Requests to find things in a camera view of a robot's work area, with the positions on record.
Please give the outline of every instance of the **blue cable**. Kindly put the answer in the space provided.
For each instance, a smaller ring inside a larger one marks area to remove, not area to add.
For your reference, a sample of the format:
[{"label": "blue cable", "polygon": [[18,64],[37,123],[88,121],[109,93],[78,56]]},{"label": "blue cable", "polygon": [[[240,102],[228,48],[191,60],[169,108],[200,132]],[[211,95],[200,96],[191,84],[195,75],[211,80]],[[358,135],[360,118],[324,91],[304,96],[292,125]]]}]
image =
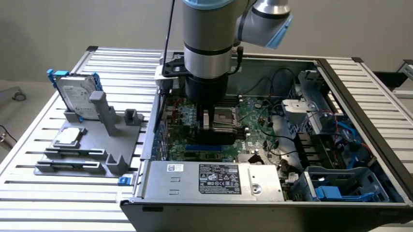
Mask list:
[{"label": "blue cable", "polygon": [[352,139],[355,139],[355,130],[351,127],[348,127],[346,124],[343,124],[342,122],[338,122],[336,124],[351,132]]},{"label": "blue cable", "polygon": [[351,161],[350,161],[350,163],[348,163],[346,169],[351,169],[351,168],[352,168],[354,163],[355,163],[355,156],[356,156],[356,153],[352,152]]}]

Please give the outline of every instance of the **white label sticker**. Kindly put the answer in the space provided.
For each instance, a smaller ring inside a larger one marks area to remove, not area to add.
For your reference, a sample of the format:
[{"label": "white label sticker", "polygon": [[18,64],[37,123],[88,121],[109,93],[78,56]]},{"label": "white label sticker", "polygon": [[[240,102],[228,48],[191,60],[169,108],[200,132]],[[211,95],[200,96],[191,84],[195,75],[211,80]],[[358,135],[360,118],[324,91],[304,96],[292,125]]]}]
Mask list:
[{"label": "white label sticker", "polygon": [[183,164],[168,164],[167,171],[168,172],[183,172]]}]

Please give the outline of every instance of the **floor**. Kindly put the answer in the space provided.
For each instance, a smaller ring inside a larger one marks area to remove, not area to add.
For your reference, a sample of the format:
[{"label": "floor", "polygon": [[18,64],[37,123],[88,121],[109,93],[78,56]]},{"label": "floor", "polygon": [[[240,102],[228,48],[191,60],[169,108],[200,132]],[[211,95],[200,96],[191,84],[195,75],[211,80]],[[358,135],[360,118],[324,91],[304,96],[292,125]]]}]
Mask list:
[{"label": "floor", "polygon": [[[0,125],[18,139],[54,93],[54,89],[49,82],[0,80],[0,91],[14,86],[22,89],[26,100],[20,102],[9,99],[0,104]],[[8,151],[0,147],[0,162],[6,154]]]}]

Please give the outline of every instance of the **blue plastic latch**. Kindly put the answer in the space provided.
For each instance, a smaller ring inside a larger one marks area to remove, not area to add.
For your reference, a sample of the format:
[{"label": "blue plastic latch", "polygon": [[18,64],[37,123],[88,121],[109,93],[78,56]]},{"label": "blue plastic latch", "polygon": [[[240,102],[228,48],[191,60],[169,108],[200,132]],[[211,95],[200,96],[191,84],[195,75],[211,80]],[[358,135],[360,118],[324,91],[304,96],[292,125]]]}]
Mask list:
[{"label": "blue plastic latch", "polygon": [[283,36],[286,34],[286,30],[290,27],[291,21],[292,21],[292,16],[290,15],[288,18],[286,19],[280,29],[274,34],[270,42],[266,44],[266,46],[264,46],[266,48],[271,48],[271,49],[276,49],[278,48],[278,45],[282,42]]},{"label": "blue plastic latch", "polygon": [[56,71],[53,75],[54,75],[54,76],[66,76],[68,74],[69,74],[68,71],[60,70],[60,71]]},{"label": "blue plastic latch", "polygon": [[129,186],[129,185],[131,185],[131,178],[129,177],[119,177],[117,186]]},{"label": "blue plastic latch", "polygon": [[336,186],[320,186],[315,189],[315,194],[322,202],[368,202],[374,197],[372,192],[360,196],[342,196]]},{"label": "blue plastic latch", "polygon": [[98,77],[96,72],[92,73],[92,77],[93,77],[94,83],[96,83],[96,90],[102,91],[102,87],[101,87],[101,83],[100,83],[100,77]]},{"label": "blue plastic latch", "polygon": [[53,76],[53,70],[52,69],[49,69],[46,71],[46,78],[52,82],[53,88],[57,88],[57,84],[56,84],[56,81],[54,81],[54,76]]}]

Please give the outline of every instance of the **white wall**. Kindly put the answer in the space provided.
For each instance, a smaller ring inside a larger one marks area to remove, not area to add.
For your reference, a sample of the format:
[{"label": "white wall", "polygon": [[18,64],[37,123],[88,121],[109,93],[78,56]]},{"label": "white wall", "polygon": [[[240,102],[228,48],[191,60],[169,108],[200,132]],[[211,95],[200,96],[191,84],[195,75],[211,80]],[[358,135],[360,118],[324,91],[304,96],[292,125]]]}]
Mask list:
[{"label": "white wall", "polygon": [[[176,0],[169,47],[181,49]],[[294,21],[278,50],[362,57],[374,70],[413,58],[411,0],[290,0]],[[0,79],[45,81],[70,69],[88,45],[161,49],[169,0],[0,0]]]}]

